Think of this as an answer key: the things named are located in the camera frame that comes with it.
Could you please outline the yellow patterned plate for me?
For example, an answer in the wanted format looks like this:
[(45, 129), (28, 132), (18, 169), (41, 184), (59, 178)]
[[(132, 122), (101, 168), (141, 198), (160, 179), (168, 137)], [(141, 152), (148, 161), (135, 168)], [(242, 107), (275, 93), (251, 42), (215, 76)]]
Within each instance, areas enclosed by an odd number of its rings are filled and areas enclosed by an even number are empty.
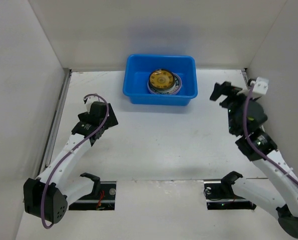
[(155, 90), (168, 90), (174, 86), (175, 77), (166, 69), (157, 69), (150, 74), (148, 84)]

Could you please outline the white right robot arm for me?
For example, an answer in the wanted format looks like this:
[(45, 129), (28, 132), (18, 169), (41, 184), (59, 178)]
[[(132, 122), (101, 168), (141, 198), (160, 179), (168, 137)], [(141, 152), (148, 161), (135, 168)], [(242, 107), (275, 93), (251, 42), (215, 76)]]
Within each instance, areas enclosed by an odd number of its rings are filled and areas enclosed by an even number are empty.
[(261, 128), (268, 117), (258, 99), (266, 94), (268, 81), (258, 77), (249, 80), (248, 86), (248, 89), (242, 89), (228, 81), (215, 83), (209, 99), (215, 102), (220, 96), (226, 97), (219, 105), (227, 109), (229, 133), (238, 137), (235, 143), (240, 152), (266, 175), (277, 193), (232, 171), (221, 179), (221, 194), (228, 198), (243, 198), (262, 208), (289, 236), (298, 239), (298, 178), (274, 140)]

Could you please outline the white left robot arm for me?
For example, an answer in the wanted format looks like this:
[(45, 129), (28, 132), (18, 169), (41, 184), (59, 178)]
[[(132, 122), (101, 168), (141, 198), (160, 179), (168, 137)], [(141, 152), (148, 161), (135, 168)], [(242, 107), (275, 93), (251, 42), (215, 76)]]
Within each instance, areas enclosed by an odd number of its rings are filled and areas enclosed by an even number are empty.
[(68, 183), (68, 177), (81, 157), (103, 135), (118, 125), (110, 103), (86, 103), (87, 111), (78, 115), (64, 148), (53, 162), (36, 178), (29, 178), (23, 186), (25, 212), (39, 217), (49, 229), (65, 215), (69, 206), (78, 199), (101, 197), (100, 177), (84, 172)]

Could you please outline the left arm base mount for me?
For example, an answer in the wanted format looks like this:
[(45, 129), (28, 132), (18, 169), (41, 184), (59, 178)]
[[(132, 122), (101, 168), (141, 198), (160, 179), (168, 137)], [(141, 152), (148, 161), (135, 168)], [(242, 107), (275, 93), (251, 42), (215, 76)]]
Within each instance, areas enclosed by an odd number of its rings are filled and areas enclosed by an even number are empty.
[(93, 189), (69, 206), (70, 211), (113, 211), (115, 209), (116, 181), (101, 181), (90, 173), (80, 175), (93, 182)]

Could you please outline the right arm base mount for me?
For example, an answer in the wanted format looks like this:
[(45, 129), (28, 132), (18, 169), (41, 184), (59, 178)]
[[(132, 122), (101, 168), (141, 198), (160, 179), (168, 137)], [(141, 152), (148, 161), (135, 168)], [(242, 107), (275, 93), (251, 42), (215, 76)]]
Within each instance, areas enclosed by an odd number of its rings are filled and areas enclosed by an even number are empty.
[(232, 190), (232, 185), (240, 178), (243, 178), (240, 173), (232, 171), (222, 179), (205, 181), (203, 194), (206, 198), (207, 209), (210, 211), (255, 210), (255, 204), (237, 196)]

